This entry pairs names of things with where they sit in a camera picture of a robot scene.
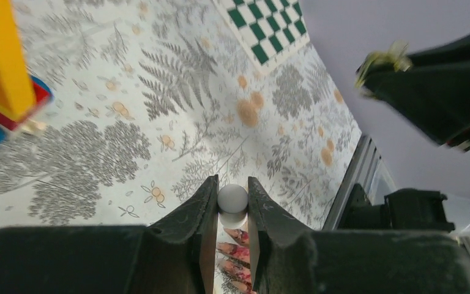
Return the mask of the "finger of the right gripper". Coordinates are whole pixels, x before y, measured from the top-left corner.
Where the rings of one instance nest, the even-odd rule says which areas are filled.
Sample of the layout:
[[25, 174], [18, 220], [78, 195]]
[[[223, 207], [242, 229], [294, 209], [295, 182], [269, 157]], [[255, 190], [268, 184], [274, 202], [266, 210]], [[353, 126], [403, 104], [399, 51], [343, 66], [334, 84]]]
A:
[[408, 58], [415, 66], [470, 61], [470, 34], [440, 47], [411, 53]]
[[470, 150], [470, 66], [375, 67], [364, 87], [435, 144]]

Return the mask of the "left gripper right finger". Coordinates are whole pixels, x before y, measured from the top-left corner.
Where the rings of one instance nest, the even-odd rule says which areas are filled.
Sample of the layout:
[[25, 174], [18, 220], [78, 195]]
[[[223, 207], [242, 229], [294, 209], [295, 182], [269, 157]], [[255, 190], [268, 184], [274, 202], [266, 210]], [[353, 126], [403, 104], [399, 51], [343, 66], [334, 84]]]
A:
[[470, 293], [470, 257], [438, 230], [316, 231], [248, 179], [258, 293]]

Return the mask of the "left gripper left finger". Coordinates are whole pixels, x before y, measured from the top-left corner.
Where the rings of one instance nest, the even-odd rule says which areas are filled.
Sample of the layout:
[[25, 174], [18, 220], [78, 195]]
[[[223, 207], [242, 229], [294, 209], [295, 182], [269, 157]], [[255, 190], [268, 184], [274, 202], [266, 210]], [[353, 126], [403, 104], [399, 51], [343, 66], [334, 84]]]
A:
[[0, 228], [0, 293], [212, 293], [218, 190], [149, 226]]

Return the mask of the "yellow nail polish bottle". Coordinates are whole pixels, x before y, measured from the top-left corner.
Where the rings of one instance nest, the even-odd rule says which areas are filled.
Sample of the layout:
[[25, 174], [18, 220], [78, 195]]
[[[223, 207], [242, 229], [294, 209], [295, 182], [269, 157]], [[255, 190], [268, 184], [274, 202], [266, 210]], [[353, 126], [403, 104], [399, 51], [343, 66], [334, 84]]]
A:
[[406, 72], [413, 63], [407, 57], [408, 43], [404, 40], [394, 41], [387, 51], [372, 51], [356, 70], [355, 88], [361, 89], [361, 94], [376, 100], [374, 93], [365, 87], [367, 77], [378, 69], [391, 69], [394, 72]]

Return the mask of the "person's hand dark nails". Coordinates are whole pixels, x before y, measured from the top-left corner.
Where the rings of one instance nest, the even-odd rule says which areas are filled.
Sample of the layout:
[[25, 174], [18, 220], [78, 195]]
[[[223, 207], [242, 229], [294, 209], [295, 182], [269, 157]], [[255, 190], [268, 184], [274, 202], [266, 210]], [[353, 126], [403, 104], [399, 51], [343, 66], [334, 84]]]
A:
[[250, 237], [240, 229], [224, 228], [224, 232], [234, 243], [217, 243], [217, 252], [226, 258], [220, 260], [219, 268], [228, 277], [228, 282], [238, 293], [254, 294], [250, 271]]

